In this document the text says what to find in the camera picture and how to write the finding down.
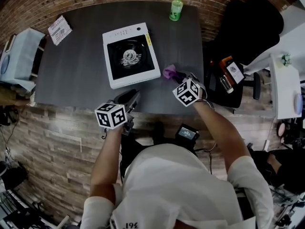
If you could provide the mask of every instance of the table surface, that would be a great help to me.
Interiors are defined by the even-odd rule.
[[[141,91],[136,111],[187,115],[172,90],[178,86],[160,77],[119,89],[110,88],[102,34],[146,22],[160,67],[174,64],[181,72],[192,72],[203,82],[203,53],[196,7],[184,6],[179,21],[171,21],[170,3],[130,1],[72,10],[64,17],[72,32],[55,46],[48,39],[39,69],[35,101],[56,106],[94,110],[101,103],[129,89]]]
[[[301,117],[295,112],[295,95],[301,94],[299,71],[292,65],[284,66],[279,55],[270,59],[272,101],[276,118],[289,119]]]

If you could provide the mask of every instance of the plastic bottle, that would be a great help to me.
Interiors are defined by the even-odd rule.
[[[223,75],[223,77],[220,77],[220,83],[223,85],[227,93],[230,94],[231,92],[233,92],[233,87],[231,86],[225,75]]]
[[[183,2],[181,2],[181,0],[172,1],[172,8],[170,13],[171,20],[173,21],[179,20],[182,7],[183,7]]]

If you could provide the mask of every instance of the small plant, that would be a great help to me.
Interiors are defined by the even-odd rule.
[[[282,56],[282,63],[283,63],[284,66],[289,66],[289,65],[291,65],[291,62],[290,62],[290,53],[284,54],[284,55]]]

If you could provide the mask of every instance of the green bottle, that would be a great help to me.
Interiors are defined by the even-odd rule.
[[[171,20],[173,21],[179,20],[182,7],[183,7],[183,2],[181,2],[181,0],[172,1],[172,8],[170,13]]]

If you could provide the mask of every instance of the white t-shirt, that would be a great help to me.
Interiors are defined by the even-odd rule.
[[[163,144],[143,150],[128,167],[117,204],[85,201],[81,229],[171,229],[176,220],[199,229],[269,228],[273,201],[267,182],[249,156],[238,158],[228,181],[211,175],[183,147]],[[255,217],[243,220],[234,188],[244,188]]]

